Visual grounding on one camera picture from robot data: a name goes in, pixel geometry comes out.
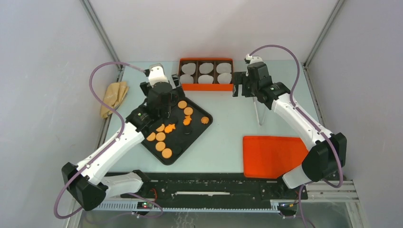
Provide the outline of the metal tongs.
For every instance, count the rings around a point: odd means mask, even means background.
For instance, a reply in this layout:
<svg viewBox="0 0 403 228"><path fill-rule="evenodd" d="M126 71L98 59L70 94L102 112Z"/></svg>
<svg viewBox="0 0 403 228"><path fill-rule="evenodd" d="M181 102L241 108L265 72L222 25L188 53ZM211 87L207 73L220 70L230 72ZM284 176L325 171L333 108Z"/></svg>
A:
<svg viewBox="0 0 403 228"><path fill-rule="evenodd" d="M253 103L258 124L262 126L266 120L267 107L259 102L256 97L253 97Z"/></svg>

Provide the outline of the orange cookie box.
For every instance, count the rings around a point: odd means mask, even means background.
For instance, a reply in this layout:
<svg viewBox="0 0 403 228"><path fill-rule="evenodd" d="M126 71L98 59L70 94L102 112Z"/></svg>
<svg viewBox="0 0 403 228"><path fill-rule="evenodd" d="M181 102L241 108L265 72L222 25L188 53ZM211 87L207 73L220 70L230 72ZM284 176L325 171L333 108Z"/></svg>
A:
<svg viewBox="0 0 403 228"><path fill-rule="evenodd" d="M179 78L185 91L232 91L231 58L182 58Z"/></svg>

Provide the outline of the black cookie tray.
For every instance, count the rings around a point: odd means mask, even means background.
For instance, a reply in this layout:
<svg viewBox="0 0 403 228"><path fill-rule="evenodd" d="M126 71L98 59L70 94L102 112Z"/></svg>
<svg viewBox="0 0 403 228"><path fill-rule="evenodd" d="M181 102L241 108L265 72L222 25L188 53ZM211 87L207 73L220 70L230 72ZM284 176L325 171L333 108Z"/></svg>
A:
<svg viewBox="0 0 403 228"><path fill-rule="evenodd" d="M165 159L162 157L162 152L158 152L155 149L155 145L157 143L156 140L149 142L146 139L141 142L141 144L150 152L154 157L156 157L162 164L171 165L173 164L198 138L201 136L204 131L212 124L213 117L210 113L201 108L198 104L196 104L191 99L185 97L182 98L181 101L184 100L187 102L187 106L193 109L193 114L191 115L191 123L189 126L192 128L192 133L189 135L185 135L183 133L183 120L185 119L184 110L180 109L178 106L172 108L171 116L169 119L164 121L164 125L175 124L176 129L171 133L166 134L166 139L164 140L166 147L172 149L173 146L181 146L182 153L179 155L173 154L171 158ZM202 124L201 118L208 117L210 119L208 124Z"/></svg>

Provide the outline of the black sandwich cookie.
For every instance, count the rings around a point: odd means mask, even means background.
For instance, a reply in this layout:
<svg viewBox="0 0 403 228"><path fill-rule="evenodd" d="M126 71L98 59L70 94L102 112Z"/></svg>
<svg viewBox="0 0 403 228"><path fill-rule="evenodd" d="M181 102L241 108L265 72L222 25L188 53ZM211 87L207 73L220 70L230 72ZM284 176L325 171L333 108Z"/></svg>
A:
<svg viewBox="0 0 403 228"><path fill-rule="evenodd" d="M184 126L184 128L183 128L183 133L184 133L185 135L191 134L191 133L192 133L192 128L191 128L190 126L188 126L188 125Z"/></svg>
<svg viewBox="0 0 403 228"><path fill-rule="evenodd" d="M175 155L179 155L179 154L182 153L182 147L181 147L181 146L178 146L178 145L173 146L173 147L172 147L172 152L173 152L173 154L175 154Z"/></svg>

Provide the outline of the round orange cookie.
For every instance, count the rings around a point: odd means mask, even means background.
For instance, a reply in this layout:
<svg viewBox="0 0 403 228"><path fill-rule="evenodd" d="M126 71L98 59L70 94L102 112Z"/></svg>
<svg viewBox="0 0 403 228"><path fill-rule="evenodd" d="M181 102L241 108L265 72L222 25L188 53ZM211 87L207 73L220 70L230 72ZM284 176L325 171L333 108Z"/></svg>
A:
<svg viewBox="0 0 403 228"><path fill-rule="evenodd" d="M172 150L169 149L169 148L165 148L165 149L162 151L162 157L165 158L165 159L171 158L172 155L173 155L173 152L172 152Z"/></svg>
<svg viewBox="0 0 403 228"><path fill-rule="evenodd" d="M160 127L156 129L157 132L163 132L165 130L165 125L162 124Z"/></svg>
<svg viewBox="0 0 403 228"><path fill-rule="evenodd" d="M186 108L184 109L184 114L185 114L186 116L192 115L192 114L193 114L193 109L192 109L191 107L186 107Z"/></svg>
<svg viewBox="0 0 403 228"><path fill-rule="evenodd" d="M155 140L155 138L156 138L156 133L152 132L152 133L146 138L146 140L149 141L149 142L152 142L152 141Z"/></svg>
<svg viewBox="0 0 403 228"><path fill-rule="evenodd" d="M165 148L166 148L165 142L157 142L156 145L155 145L155 149L158 152L162 152Z"/></svg>
<svg viewBox="0 0 403 228"><path fill-rule="evenodd" d="M155 139L159 142L163 142L166 139L166 134L164 132L158 132Z"/></svg>
<svg viewBox="0 0 403 228"><path fill-rule="evenodd" d="M184 101L184 100L179 101L178 104L177 104L177 106L178 106L180 109L185 109L185 108L187 107L187 102Z"/></svg>

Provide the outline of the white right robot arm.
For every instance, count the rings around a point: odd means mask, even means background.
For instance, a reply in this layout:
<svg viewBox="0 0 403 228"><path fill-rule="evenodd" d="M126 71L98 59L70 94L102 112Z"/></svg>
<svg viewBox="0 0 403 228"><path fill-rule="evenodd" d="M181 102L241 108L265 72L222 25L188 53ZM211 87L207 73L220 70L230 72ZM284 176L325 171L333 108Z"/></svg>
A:
<svg viewBox="0 0 403 228"><path fill-rule="evenodd" d="M320 126L301 107L282 82L274 83L264 62L249 64L244 72L233 75L233 96L237 97L239 86L244 97L255 97L269 110L283 118L298 134L308 154L302 163L281 175L282 182L276 186L277 194L290 198L296 187L318 182L334 172L339 173L340 187L343 183L342 167L345 164L347 139L342 133L332 133Z"/></svg>

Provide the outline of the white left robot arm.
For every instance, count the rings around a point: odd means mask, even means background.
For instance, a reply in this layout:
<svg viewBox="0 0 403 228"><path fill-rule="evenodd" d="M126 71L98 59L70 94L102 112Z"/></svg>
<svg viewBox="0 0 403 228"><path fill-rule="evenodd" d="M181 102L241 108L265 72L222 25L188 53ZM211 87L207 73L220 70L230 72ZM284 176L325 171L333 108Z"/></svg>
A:
<svg viewBox="0 0 403 228"><path fill-rule="evenodd" d="M105 175L130 149L143 142L171 117L172 110L184 92L179 78L172 76L149 76L140 88L146 96L145 102L134 109L123 126L91 155L76 165L68 162L62 169L67 190L79 203L81 209L90 211L98 207L106 198L134 193L139 198L148 196L150 184L140 171L107 179Z"/></svg>

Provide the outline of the white paper cup liner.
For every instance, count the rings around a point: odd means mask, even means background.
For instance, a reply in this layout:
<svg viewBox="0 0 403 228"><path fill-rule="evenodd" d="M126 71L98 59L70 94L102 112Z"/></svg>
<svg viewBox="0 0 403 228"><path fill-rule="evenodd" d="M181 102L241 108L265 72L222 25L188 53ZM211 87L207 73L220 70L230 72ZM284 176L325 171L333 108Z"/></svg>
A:
<svg viewBox="0 0 403 228"><path fill-rule="evenodd" d="M201 75L198 77L199 84L213 84L214 77L211 75Z"/></svg>
<svg viewBox="0 0 403 228"><path fill-rule="evenodd" d="M193 84L194 78L189 74L183 74L180 76L181 84Z"/></svg>
<svg viewBox="0 0 403 228"><path fill-rule="evenodd" d="M231 73L232 72L231 63L219 63L216 66L216 72L218 74Z"/></svg>
<svg viewBox="0 0 403 228"><path fill-rule="evenodd" d="M199 65L199 72L202 75L207 75L214 69L214 64L213 63L202 63Z"/></svg>
<svg viewBox="0 0 403 228"><path fill-rule="evenodd" d="M222 73L217 76L217 81L219 84L230 84L232 81L231 73Z"/></svg>
<svg viewBox="0 0 403 228"><path fill-rule="evenodd" d="M182 65L181 71L184 74L193 75L196 72L196 64L195 63L187 63Z"/></svg>

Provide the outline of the star orange cookie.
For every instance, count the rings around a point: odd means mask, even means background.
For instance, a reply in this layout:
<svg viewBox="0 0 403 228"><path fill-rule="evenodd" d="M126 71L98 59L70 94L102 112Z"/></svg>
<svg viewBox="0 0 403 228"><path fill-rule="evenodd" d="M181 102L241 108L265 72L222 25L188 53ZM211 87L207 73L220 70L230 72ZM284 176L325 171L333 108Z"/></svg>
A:
<svg viewBox="0 0 403 228"><path fill-rule="evenodd" d="M173 130L175 130L176 129L176 127L175 127L175 124L173 123L173 124L168 124L165 128L164 128L164 132L166 133L166 134L168 134L168 133L171 133Z"/></svg>

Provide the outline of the yellow cloth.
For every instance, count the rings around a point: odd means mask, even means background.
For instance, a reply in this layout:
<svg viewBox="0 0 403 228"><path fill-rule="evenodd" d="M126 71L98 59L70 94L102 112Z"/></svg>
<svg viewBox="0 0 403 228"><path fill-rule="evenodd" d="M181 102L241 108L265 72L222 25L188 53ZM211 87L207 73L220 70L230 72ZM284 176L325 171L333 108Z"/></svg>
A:
<svg viewBox="0 0 403 228"><path fill-rule="evenodd" d="M103 102L113 109L117 109L123 102L129 91L126 81L111 83L105 92Z"/></svg>

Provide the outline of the small flower orange cookie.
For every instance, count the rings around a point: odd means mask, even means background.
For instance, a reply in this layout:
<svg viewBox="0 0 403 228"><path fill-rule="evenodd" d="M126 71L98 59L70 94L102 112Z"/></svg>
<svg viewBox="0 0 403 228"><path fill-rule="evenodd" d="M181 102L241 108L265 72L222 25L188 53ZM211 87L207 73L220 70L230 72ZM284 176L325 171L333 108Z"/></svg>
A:
<svg viewBox="0 0 403 228"><path fill-rule="evenodd" d="M204 117L201 118L201 123L202 123L202 124L208 124L209 121L210 121L210 119L209 119L208 117L206 117L206 116L204 116Z"/></svg>

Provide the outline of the orange box lid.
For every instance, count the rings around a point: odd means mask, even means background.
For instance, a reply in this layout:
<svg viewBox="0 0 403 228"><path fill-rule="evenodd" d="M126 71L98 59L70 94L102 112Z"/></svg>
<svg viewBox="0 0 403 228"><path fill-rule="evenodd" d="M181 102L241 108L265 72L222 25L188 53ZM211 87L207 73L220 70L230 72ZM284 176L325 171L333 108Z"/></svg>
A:
<svg viewBox="0 0 403 228"><path fill-rule="evenodd" d="M247 178L276 179L299 166L308 154L297 137L244 136L242 148Z"/></svg>

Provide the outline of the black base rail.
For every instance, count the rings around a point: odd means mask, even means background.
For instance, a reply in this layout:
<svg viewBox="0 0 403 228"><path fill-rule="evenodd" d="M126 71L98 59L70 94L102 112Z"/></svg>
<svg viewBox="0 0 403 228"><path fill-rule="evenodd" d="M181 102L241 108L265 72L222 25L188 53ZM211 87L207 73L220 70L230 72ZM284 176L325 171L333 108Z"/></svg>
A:
<svg viewBox="0 0 403 228"><path fill-rule="evenodd" d="M145 172L140 177L145 181L135 193L164 209L272 209L275 200L298 200L297 189L242 173Z"/></svg>

